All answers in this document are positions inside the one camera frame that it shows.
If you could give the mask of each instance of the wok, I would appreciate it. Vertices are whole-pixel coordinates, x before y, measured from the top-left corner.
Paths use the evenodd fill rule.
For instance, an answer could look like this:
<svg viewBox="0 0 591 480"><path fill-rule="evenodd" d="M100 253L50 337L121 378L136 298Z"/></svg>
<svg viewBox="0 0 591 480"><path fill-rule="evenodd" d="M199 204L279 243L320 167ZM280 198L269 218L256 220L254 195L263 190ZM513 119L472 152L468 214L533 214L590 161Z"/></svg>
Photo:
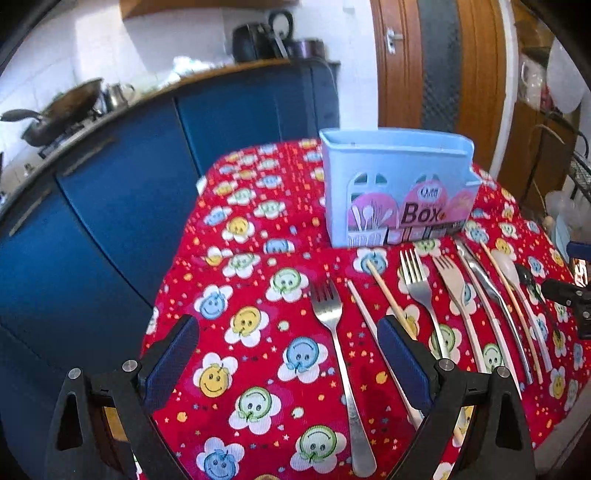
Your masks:
<svg viewBox="0 0 591 480"><path fill-rule="evenodd" d="M41 113L34 110L15 109L0 116L2 122L19 122L34 118L22 134L22 139L32 147L51 144L66 129L84 120L100 95L103 79L90 80L55 99Z"/></svg>

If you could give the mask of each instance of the blue plastic box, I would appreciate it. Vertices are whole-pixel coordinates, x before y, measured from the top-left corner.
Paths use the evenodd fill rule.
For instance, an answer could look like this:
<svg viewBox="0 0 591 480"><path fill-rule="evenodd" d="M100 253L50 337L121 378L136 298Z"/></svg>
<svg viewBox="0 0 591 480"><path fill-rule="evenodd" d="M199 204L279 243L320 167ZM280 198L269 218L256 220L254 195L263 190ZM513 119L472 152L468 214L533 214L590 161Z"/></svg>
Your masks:
<svg viewBox="0 0 591 480"><path fill-rule="evenodd" d="M461 135L381 128L320 131L333 247L374 247L459 231L481 180Z"/></svg>

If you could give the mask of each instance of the table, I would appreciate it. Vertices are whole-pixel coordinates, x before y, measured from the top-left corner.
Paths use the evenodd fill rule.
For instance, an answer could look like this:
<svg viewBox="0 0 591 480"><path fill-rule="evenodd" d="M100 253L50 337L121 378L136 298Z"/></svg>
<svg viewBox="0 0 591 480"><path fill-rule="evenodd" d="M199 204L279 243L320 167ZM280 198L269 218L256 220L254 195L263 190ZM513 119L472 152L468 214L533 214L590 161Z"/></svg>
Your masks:
<svg viewBox="0 0 591 480"><path fill-rule="evenodd" d="M432 349L428 313L407 294L398 270L400 249L410 245L330 247L319 145L314 139L301 140L221 158L207 174L205 191L159 290L142 351L163 338L184 313L195 315L201 328L198 348L176 389L154 413L166 442L195 479L354 476L336 355L329 331L314 317L308 298L310 283L326 277L334 279L344 303L339 338L378 463L371 478L385 477L413 438L385 362L345 286L346 279L352 280L374 319L380 319L388 303L362 263L370 250L379 255L384 280L418 340ZM524 220L512 195L475 169L483 185L465 237L497 288L504 292L477 241L528 266L539 283L550 277L571 281L560 254L538 225ZM461 368L475 370L463 322L431 259L446 254L457 261L453 243L443 238L415 247L433 288L433 306L444 324L451 357ZM547 332L540 305L531 293L529 298ZM480 344L491 351L495 337L471 285L465 304ZM562 338L547 340L554 368L544 373L542 385L524 385L517 349L506 321L501 321L534 447L567 414L590 374L591 346L578 340L570 313L549 306ZM500 310L493 308L501 319ZM447 478L458 451L450 439L436 480Z"/></svg>

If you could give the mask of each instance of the metal knife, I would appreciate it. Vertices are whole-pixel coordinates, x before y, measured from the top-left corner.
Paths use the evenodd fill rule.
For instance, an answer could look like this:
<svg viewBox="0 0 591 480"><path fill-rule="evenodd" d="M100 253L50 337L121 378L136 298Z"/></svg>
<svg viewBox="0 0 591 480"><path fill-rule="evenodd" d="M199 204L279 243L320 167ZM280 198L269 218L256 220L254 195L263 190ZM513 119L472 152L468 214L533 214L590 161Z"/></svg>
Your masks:
<svg viewBox="0 0 591 480"><path fill-rule="evenodd" d="M476 278L480 281L482 287L486 291L486 294L489 296L491 300L493 300L503 312L507 323L509 323L509 328L511 329L511 334L515 340L517 345L517 350L519 352L519 358L521 359L521 363L523 364L523 368L525 370L525 377L527 379L527 384L531 385L534 382L534 378L531 375L530 365L527 361L527 357L525 355L525 349L523 344L521 343L521 338L519 337L519 333L517 331L517 326L511 317L511 312L509 311L509 307L505 303L505 300L501 296L501 293L497 290L494 283L491 282L490 277L486 274L484 266L474 252L468 247L462 240L456 238L454 239L457 251L460 255L464 257L470 269L474 272Z"/></svg>

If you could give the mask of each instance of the fork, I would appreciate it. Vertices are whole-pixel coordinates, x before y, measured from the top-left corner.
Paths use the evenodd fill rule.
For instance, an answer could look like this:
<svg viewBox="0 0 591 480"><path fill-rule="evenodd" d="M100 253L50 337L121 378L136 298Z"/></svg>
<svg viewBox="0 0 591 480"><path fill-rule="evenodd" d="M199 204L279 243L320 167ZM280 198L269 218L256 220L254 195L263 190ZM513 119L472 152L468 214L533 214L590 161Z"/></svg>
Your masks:
<svg viewBox="0 0 591 480"><path fill-rule="evenodd" d="M363 429L359 410L353 396L353 389L347 373L347 365L340 348L336 327L343 314L343 302L332 280L327 283L310 285L312 310L319 322L330 330L335 345L336 358L339 362L340 377L345 390L347 415L349 417L349 436L351 438L351 460L355 475L367 478L378 468L368 437Z"/></svg>
<svg viewBox="0 0 591 480"><path fill-rule="evenodd" d="M437 321L435 311L433 310L433 304L431 302L433 292L431 291L431 287L427 282L427 277L423 272L421 259L418 257L415 250L411 250L410 255L407 250L404 252L404 255L402 254L402 251L400 251L400 260L402 262L402 276L408 287L408 293L415 301L423 305L423 307L429 312L429 315L431 315L441 358L450 358L449 350L447 349L447 345L441 334L441 329L439 328L439 322Z"/></svg>
<svg viewBox="0 0 591 480"><path fill-rule="evenodd" d="M476 361L478 371L481 373L488 373L488 370L486 369L486 362L482 356L482 348L480 347L480 342L478 341L478 335L476 335L472 319L464 307L464 288L466 288L466 283L464 282L462 272L460 271L460 268L452 261L452 259L445 255L433 257L433 262L435 263L437 271L441 275L443 282L447 287L447 291L452 297L453 303L456 304L457 309L460 311L460 314L464 319L464 325L466 326L466 330L468 332L470 345L474 351L474 359Z"/></svg>

